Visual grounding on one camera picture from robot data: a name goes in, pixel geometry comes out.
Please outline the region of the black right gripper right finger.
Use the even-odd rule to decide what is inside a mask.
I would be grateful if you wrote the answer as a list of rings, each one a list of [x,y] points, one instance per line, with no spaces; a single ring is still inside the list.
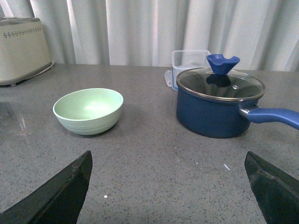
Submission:
[[[244,165],[266,223],[297,224],[299,181],[251,151]]]

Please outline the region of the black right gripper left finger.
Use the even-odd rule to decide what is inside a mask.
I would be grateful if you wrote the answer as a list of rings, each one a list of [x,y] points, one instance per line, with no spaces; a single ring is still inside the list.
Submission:
[[[75,224],[89,188],[90,151],[0,215],[2,224]]]

